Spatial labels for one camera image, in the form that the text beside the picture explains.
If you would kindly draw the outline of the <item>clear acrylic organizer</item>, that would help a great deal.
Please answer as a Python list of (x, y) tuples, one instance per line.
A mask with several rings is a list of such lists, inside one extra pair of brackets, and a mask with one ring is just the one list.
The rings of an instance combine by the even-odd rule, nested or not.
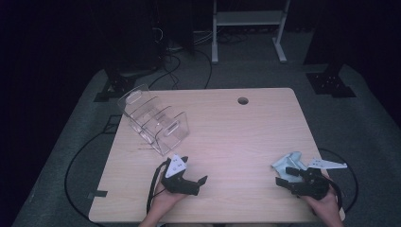
[(146, 84), (124, 94), (117, 105), (129, 119), (131, 128), (162, 156), (176, 148), (190, 133), (186, 112), (176, 113)]

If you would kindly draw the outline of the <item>black stand with base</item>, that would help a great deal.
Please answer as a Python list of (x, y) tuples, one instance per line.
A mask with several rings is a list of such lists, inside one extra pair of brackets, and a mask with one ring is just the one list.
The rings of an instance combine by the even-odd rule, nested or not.
[(153, 32), (153, 0), (88, 0), (88, 7), (108, 50), (101, 58), (108, 96), (122, 96), (161, 64)]
[(304, 61), (304, 64), (327, 64), (322, 72), (306, 74), (317, 95), (356, 96), (340, 78), (340, 70), (349, 54), (349, 42), (343, 22), (338, 0), (325, 0)]

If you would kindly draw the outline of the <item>light blue cleaning cloth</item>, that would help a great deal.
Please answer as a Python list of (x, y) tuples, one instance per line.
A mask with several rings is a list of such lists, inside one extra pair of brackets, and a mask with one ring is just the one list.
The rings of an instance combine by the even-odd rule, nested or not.
[(307, 170), (307, 167), (301, 162), (302, 153), (300, 151), (291, 152), (271, 166), (275, 169), (281, 179), (287, 180), (290, 183), (300, 183), (303, 178), (301, 176), (293, 176), (286, 173), (287, 167), (292, 167), (301, 170)]

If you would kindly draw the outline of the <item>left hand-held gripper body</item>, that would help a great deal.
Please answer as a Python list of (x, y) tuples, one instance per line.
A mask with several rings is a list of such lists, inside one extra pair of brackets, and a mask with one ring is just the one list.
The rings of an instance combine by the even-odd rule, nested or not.
[(188, 181), (183, 177), (186, 171), (186, 161), (178, 154), (167, 159), (166, 169), (162, 176), (162, 185), (170, 193), (197, 196), (201, 185)]

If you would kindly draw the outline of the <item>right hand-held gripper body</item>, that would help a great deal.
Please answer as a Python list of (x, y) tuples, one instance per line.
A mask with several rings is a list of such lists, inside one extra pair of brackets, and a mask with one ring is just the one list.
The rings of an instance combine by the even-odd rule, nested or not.
[(324, 198), (330, 187), (341, 195), (340, 188), (328, 178), (324, 177), (322, 170), (346, 168), (347, 164), (335, 163), (313, 158), (307, 166), (307, 170), (301, 170), (303, 180), (300, 183), (291, 184), (291, 193), (298, 196), (308, 196), (315, 200)]

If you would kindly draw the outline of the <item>person's left hand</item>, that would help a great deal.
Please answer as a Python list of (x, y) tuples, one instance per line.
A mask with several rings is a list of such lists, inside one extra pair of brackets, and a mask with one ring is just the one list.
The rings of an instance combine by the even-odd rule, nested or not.
[(171, 193), (159, 183), (148, 214), (159, 220), (184, 198), (186, 198), (185, 194)]

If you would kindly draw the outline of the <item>white metal stand frame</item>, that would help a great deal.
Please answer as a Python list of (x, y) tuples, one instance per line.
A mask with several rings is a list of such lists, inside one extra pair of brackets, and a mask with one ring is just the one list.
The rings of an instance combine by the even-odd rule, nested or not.
[(286, 0), (280, 10), (259, 11), (218, 11), (218, 1), (214, 0), (212, 21), (211, 62), (218, 63), (218, 28), (221, 26), (278, 26), (276, 36), (272, 38), (279, 62), (287, 62), (281, 40), (288, 17), (291, 0)]

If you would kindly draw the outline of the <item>black tape square outline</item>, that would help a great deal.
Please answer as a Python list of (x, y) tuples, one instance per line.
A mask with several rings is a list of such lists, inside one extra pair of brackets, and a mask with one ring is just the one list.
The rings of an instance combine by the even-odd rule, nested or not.
[(102, 132), (105, 134), (116, 134), (121, 117), (121, 114), (111, 114)]

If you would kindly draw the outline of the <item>person's right hand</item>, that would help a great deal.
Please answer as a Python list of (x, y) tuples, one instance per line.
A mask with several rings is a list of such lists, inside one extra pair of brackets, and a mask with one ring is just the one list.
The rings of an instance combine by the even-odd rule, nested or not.
[(302, 196), (301, 199), (309, 205), (311, 210), (320, 220), (341, 220), (340, 209), (338, 206), (338, 195), (333, 187), (330, 187), (326, 196), (320, 200), (315, 200), (308, 196)]

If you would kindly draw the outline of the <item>black tape strip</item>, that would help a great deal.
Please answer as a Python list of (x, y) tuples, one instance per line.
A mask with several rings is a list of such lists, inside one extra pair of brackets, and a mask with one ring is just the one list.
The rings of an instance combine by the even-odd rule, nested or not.
[(94, 199), (95, 197), (101, 197), (101, 198), (105, 198), (107, 197), (108, 191), (104, 191), (104, 190), (97, 190), (95, 192), (90, 192), (87, 196), (87, 198), (89, 200)]

